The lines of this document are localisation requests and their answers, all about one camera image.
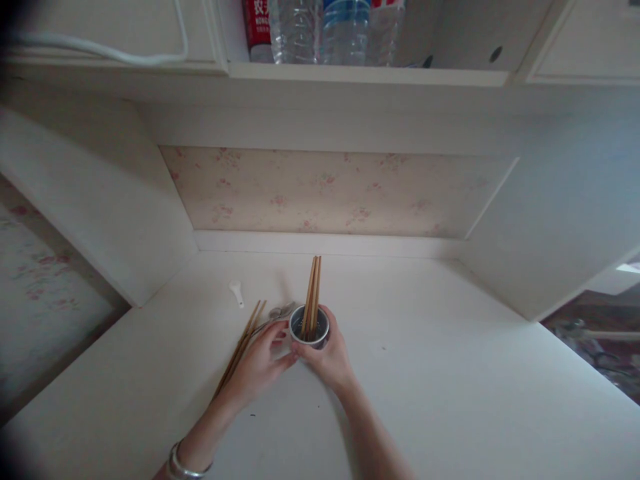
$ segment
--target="white cable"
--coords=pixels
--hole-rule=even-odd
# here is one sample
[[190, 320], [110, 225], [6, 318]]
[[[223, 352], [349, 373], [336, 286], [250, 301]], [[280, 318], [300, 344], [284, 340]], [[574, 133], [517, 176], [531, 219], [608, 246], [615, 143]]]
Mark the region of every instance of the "white cable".
[[27, 47], [53, 47], [65, 50], [76, 50], [84, 53], [92, 53], [100, 57], [116, 60], [128, 65], [138, 67], [155, 67], [163, 63], [181, 62], [187, 59], [189, 54], [189, 40], [187, 38], [187, 29], [185, 21], [182, 18], [182, 8], [179, 0], [173, 0], [175, 12], [178, 16], [180, 25], [180, 33], [182, 35], [182, 52], [181, 53], [160, 53], [157, 55], [132, 55], [106, 45], [101, 45], [91, 40], [85, 40], [68, 35], [60, 35], [58, 33], [16, 33], [13, 38], [16, 42]]

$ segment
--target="wooden chopsticks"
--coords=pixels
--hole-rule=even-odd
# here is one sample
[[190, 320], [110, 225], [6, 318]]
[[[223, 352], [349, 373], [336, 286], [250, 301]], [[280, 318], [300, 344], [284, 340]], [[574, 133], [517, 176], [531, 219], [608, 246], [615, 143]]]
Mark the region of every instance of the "wooden chopsticks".
[[262, 300], [258, 300], [258, 303], [255, 304], [253, 313], [251, 314], [251, 317], [247, 322], [247, 326], [245, 327], [244, 332], [242, 332], [242, 336], [240, 337], [240, 340], [238, 340], [238, 345], [236, 345], [236, 348], [233, 351], [233, 356], [231, 357], [231, 360], [227, 365], [227, 369], [225, 370], [224, 375], [222, 375], [220, 382], [218, 382], [218, 387], [216, 388], [215, 393], [213, 394], [213, 398], [216, 398], [220, 393], [220, 391], [222, 390], [222, 388], [229, 382], [229, 380], [231, 379], [231, 376], [233, 375], [233, 372], [235, 372], [235, 369], [238, 366], [238, 363], [240, 363], [240, 359], [244, 355], [245, 350], [247, 349], [247, 346], [249, 345], [249, 340], [251, 340], [251, 334], [253, 333], [253, 331], [255, 330], [258, 324], [258, 318], [260, 318], [260, 315], [262, 315], [262, 310], [265, 309], [265, 305], [267, 304], [267, 301], [264, 300], [262, 307], [260, 308], [260, 311], [258, 311], [258, 306], [260, 306], [260, 302], [262, 302]]
[[305, 315], [302, 318], [301, 339], [313, 341], [318, 327], [318, 300], [320, 296], [320, 271], [322, 269], [322, 257], [314, 257], [309, 276], [309, 288], [307, 290], [307, 302]]

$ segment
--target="spoon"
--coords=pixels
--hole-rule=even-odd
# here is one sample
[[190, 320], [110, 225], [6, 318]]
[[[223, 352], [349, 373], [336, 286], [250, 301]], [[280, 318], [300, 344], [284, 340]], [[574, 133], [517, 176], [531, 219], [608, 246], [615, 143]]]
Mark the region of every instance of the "spoon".
[[294, 308], [295, 308], [295, 302], [294, 301], [293, 302], [289, 302], [288, 304], [286, 304], [282, 308], [280, 308], [280, 307], [272, 308], [269, 311], [269, 320], [267, 320], [262, 325], [260, 325], [258, 328], [256, 328], [256, 330], [253, 331], [251, 336], [254, 336], [256, 333], [260, 332], [263, 328], [265, 328], [267, 325], [272, 324], [276, 320], [278, 320], [280, 318], [284, 318], [284, 317], [290, 315]]

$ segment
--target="cabinet door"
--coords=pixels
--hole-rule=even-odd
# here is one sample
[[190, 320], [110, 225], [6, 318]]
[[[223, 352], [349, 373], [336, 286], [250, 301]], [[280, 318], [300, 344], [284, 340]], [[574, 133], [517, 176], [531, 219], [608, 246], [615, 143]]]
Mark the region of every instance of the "cabinet door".
[[525, 60], [528, 83], [640, 85], [640, 5], [634, 0], [557, 1]]
[[[213, 0], [181, 0], [189, 39], [186, 62], [160, 69], [227, 70], [218, 41], [217, 6]], [[183, 45], [173, 0], [50, 0], [27, 24], [27, 32], [49, 32], [91, 40], [134, 55], [180, 53]], [[20, 48], [14, 59], [26, 63], [122, 67], [88, 53], [51, 48]]]

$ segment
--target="hand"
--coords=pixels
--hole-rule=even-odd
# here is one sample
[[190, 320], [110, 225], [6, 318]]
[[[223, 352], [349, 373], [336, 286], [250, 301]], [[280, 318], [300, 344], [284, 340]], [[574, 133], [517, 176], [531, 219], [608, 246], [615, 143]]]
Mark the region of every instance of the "hand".
[[320, 308], [329, 318], [329, 340], [325, 347], [316, 350], [310, 345], [294, 342], [291, 351], [304, 358], [322, 381], [339, 395], [342, 390], [354, 384], [355, 376], [347, 355], [347, 345], [340, 333], [335, 315], [325, 305], [320, 305]]
[[258, 335], [221, 396], [229, 396], [239, 409], [243, 409], [298, 360], [293, 352], [278, 360], [271, 358], [271, 348], [282, 344], [282, 338], [286, 336], [283, 330], [287, 326], [286, 321], [275, 322]]

